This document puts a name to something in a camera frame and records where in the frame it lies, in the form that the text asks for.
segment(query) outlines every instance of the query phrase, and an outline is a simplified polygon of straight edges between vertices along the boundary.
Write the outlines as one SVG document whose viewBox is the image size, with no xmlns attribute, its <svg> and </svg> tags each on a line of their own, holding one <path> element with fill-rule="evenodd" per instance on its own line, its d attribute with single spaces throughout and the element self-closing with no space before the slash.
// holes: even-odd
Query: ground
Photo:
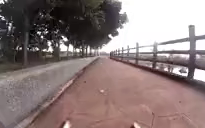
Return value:
<svg viewBox="0 0 205 128">
<path fill-rule="evenodd" d="M 110 59 L 100 59 L 29 126 L 205 128 L 205 93 Z"/>
</svg>

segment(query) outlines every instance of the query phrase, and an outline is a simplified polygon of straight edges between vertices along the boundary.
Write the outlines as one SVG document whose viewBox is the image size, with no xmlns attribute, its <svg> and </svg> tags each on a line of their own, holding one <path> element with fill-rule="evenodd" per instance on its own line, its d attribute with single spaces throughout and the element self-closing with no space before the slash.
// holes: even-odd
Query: walkway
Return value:
<svg viewBox="0 0 205 128">
<path fill-rule="evenodd" d="M 205 128 L 205 94 L 182 83 L 100 59 L 29 128 Z"/>
</svg>

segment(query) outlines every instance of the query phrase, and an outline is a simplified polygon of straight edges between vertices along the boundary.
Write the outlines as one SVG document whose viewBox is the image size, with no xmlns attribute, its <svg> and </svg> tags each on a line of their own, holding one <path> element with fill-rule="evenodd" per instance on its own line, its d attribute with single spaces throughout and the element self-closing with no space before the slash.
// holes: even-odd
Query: fence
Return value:
<svg viewBox="0 0 205 128">
<path fill-rule="evenodd" d="M 196 41 L 198 40 L 205 40 L 205 35 L 196 36 L 195 35 L 195 26 L 190 25 L 189 26 L 189 37 L 182 38 L 182 39 L 176 39 L 171 41 L 166 41 L 162 43 L 154 43 L 153 45 L 147 45 L 147 46 L 139 46 L 138 43 L 136 43 L 135 48 L 128 48 L 124 49 L 118 49 L 115 51 L 112 51 L 110 53 L 111 58 L 118 58 L 121 60 L 124 60 L 124 58 L 135 60 L 135 63 L 138 65 L 139 60 L 140 61 L 150 61 L 152 62 L 152 68 L 155 69 L 157 67 L 157 63 L 165 63 L 165 64 L 171 64 L 171 65 L 178 65 L 178 66 L 184 66 L 188 68 L 188 79 L 194 78 L 194 72 L 195 69 L 202 69 L 205 70 L 205 63 L 204 62 L 197 62 L 196 61 L 196 55 L 205 55 L 205 50 L 196 50 Z M 176 43 L 184 43 L 184 42 L 190 42 L 190 49 L 189 50 L 168 50 L 168 51 L 158 51 L 158 46 L 162 45 L 168 45 L 168 44 L 176 44 Z M 140 52 L 140 48 L 146 48 L 146 47 L 153 47 L 152 52 Z M 135 49 L 135 53 L 130 53 L 130 50 Z M 139 57 L 139 55 L 152 55 L 152 58 L 142 58 Z M 158 58 L 159 54 L 184 54 L 189 55 L 188 61 L 176 61 L 176 60 L 162 60 Z"/>
</svg>

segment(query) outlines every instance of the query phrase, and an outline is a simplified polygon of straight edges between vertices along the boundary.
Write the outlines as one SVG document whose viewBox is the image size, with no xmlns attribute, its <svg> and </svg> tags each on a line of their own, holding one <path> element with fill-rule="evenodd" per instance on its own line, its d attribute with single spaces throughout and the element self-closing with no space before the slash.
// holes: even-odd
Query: low wall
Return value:
<svg viewBox="0 0 205 128">
<path fill-rule="evenodd" d="M 13 128 L 95 59 L 70 60 L 0 75 L 0 127 Z"/>
</svg>

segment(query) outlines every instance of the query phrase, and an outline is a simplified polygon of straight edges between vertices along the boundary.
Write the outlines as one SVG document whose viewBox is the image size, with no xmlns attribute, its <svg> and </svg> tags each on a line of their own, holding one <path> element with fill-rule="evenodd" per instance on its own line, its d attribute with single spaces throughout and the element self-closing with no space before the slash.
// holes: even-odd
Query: pavement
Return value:
<svg viewBox="0 0 205 128">
<path fill-rule="evenodd" d="M 0 74 L 0 124 L 14 128 L 95 59 L 61 61 Z"/>
<path fill-rule="evenodd" d="M 205 93 L 110 59 L 89 67 L 28 128 L 205 128 Z"/>
</svg>

